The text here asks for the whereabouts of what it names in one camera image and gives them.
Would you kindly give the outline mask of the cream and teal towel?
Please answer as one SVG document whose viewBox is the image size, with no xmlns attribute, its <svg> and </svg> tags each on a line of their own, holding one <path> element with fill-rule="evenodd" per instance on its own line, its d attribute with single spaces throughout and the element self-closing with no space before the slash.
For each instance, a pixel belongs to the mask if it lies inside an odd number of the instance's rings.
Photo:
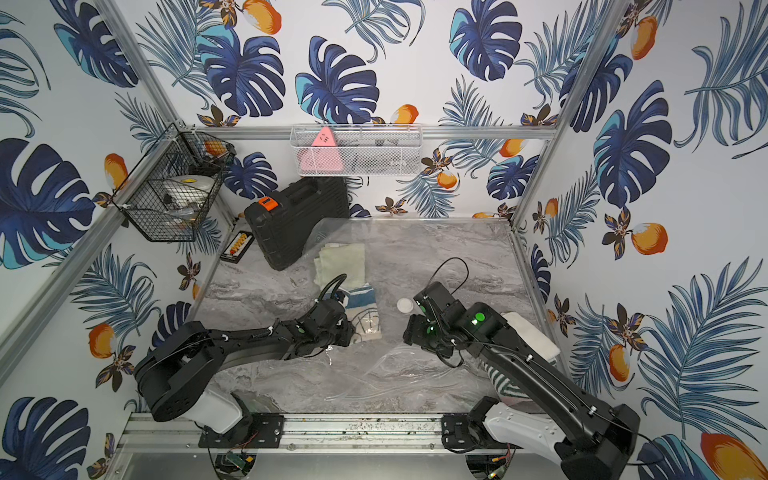
<svg viewBox="0 0 768 480">
<path fill-rule="evenodd" d="M 370 284 L 353 290 L 343 290 L 348 320 L 354 328 L 352 343 L 382 338 L 376 292 Z"/>
</svg>

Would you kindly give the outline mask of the white towel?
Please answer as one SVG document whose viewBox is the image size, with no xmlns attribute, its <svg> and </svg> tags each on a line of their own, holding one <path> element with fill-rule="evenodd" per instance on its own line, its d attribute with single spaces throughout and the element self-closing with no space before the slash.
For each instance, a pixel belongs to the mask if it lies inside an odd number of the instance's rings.
<svg viewBox="0 0 768 480">
<path fill-rule="evenodd" d="M 547 362 L 554 364 L 560 354 L 559 347 L 517 312 L 503 314 L 507 323 L 516 330 L 518 335 L 531 346 Z"/>
</svg>

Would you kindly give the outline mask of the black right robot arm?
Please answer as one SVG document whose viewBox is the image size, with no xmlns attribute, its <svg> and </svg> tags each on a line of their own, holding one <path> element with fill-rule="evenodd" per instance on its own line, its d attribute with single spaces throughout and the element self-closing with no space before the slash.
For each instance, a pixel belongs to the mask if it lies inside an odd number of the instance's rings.
<svg viewBox="0 0 768 480">
<path fill-rule="evenodd" d="M 420 311 L 410 316 L 403 334 L 447 363 L 453 354 L 470 354 L 512 380 L 544 416 L 516 413 L 490 397 L 467 414 L 442 420 L 443 447 L 456 454 L 476 449 L 517 447 L 558 465 L 569 479 L 617 479 L 628 466 L 660 464 L 633 460 L 640 439 L 640 418 L 629 406 L 611 406 L 576 386 L 531 347 L 489 305 L 466 308 L 435 278 L 413 298 Z"/>
</svg>

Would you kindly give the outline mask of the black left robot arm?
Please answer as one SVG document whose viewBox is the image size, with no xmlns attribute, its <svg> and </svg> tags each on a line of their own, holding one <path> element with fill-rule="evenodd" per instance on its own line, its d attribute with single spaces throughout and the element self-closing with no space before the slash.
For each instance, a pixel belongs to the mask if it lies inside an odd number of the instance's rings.
<svg viewBox="0 0 768 480">
<path fill-rule="evenodd" d="M 199 321 L 183 324 L 134 371 L 153 420 L 183 417 L 220 435 L 244 429 L 251 423 L 248 408 L 233 394 L 216 390 L 214 376 L 249 363 L 310 358 L 331 346 L 349 346 L 355 327 L 339 297 L 346 278 L 334 277 L 299 318 L 269 327 L 226 331 Z"/>
</svg>

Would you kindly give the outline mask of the clear plastic vacuum bag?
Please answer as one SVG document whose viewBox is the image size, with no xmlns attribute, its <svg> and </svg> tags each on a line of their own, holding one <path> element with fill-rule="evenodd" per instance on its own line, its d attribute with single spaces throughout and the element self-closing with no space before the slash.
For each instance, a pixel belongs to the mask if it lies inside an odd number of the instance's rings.
<svg viewBox="0 0 768 480">
<path fill-rule="evenodd" d="M 412 299 L 435 278 L 466 306 L 484 302 L 503 314 L 530 314 L 506 222 L 327 219 L 310 234 L 306 251 L 317 257 L 333 243 L 365 246 L 366 281 L 376 292 L 382 338 L 327 355 L 339 373 L 325 398 L 332 409 L 462 412 L 485 395 L 499 396 L 483 363 L 469 354 L 452 368 L 406 345 L 408 315 L 396 302 Z"/>
</svg>

